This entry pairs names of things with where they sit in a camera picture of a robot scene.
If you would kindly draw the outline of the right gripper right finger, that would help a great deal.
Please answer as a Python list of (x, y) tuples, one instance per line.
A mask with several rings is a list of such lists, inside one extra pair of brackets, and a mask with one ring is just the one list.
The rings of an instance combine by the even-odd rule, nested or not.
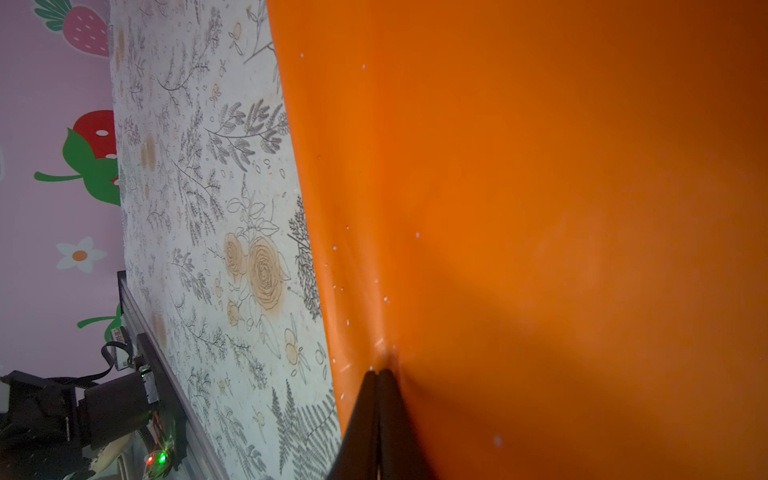
[(377, 377), (380, 478), (436, 479), (411, 424), (397, 379), (391, 370)]

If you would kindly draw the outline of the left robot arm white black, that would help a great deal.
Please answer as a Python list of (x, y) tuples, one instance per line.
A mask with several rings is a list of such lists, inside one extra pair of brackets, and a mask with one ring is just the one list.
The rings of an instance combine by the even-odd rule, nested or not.
[(152, 414), (139, 372), (89, 387), (20, 371), (1, 382), (9, 388), (8, 406), (1, 413), (3, 479), (90, 474), (85, 449), (98, 451), (132, 434)]

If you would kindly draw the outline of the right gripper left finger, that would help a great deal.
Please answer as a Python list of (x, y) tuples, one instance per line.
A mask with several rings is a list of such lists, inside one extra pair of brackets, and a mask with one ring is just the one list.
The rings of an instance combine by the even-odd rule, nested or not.
[(339, 453), (328, 480), (378, 478), (377, 374), (367, 372), (361, 384)]

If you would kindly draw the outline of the orange wrapping paper sheet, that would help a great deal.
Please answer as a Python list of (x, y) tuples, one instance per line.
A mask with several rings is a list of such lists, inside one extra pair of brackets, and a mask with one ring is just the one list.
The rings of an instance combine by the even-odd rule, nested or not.
[(272, 1), (340, 422), (443, 479), (767, 475), (763, 1)]

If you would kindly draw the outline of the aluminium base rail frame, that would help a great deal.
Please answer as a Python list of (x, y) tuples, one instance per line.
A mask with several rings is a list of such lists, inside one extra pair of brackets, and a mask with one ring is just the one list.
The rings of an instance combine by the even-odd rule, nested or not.
[(117, 273), (117, 285), (122, 325), (133, 347), (133, 364), (144, 374), (150, 406), (154, 408), (148, 429), (170, 461), (166, 477), (226, 479), (222, 461), (129, 289), (126, 271)]

